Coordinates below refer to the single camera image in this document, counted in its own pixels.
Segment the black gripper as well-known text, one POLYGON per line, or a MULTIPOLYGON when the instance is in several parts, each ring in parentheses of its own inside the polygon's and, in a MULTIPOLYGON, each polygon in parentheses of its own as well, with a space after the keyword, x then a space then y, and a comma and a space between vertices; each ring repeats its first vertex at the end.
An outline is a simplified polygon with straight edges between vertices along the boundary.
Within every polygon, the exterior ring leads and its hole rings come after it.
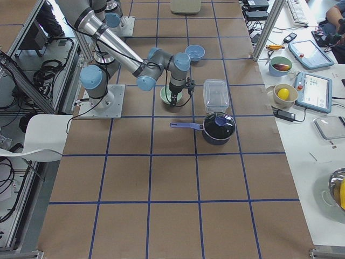
POLYGON ((187 77, 186 79, 177 80, 174 77, 170 78, 169 90, 170 94, 170 105, 174 106, 177 104, 179 97, 178 94, 182 92, 183 89, 188 90, 188 94, 191 96, 194 93, 195 81, 187 77))

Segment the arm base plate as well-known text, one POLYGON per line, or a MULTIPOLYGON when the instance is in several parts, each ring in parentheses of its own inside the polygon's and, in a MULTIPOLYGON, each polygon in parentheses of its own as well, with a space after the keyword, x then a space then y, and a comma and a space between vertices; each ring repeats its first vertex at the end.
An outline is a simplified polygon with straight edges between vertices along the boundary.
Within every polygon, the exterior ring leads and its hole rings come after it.
POLYGON ((91 99, 91 102, 82 102, 78 114, 87 119, 121 118, 125 88, 124 84, 109 84, 108 93, 100 104, 93 107, 92 104, 98 103, 98 100, 94 99, 91 99))
POLYGON ((115 33, 119 37, 132 37, 134 32, 135 17, 123 16, 120 19, 120 24, 116 27, 115 33))

